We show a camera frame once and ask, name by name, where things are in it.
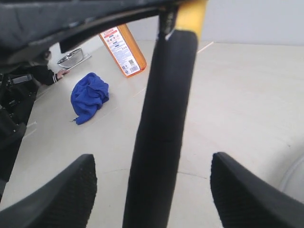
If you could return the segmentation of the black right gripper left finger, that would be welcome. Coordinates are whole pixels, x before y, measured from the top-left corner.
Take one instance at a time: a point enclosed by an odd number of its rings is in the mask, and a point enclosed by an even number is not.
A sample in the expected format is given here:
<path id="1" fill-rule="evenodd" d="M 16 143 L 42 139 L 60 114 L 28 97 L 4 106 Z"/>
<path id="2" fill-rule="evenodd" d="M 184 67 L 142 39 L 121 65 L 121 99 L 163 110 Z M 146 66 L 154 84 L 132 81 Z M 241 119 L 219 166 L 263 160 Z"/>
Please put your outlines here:
<path id="1" fill-rule="evenodd" d="M 2 228 L 85 228 L 97 193 L 95 160 L 79 156 L 56 177 L 0 212 Z"/>

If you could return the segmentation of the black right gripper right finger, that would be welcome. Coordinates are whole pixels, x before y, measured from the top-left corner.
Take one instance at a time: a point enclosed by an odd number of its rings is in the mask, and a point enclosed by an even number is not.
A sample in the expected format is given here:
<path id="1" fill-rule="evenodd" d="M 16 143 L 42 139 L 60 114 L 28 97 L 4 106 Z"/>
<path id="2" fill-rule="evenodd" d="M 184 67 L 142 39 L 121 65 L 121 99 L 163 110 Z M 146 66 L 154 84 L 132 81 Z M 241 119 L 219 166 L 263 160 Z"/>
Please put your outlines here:
<path id="1" fill-rule="evenodd" d="M 210 188 L 225 228 L 302 228 L 304 205 L 258 178 L 225 152 L 213 154 Z"/>

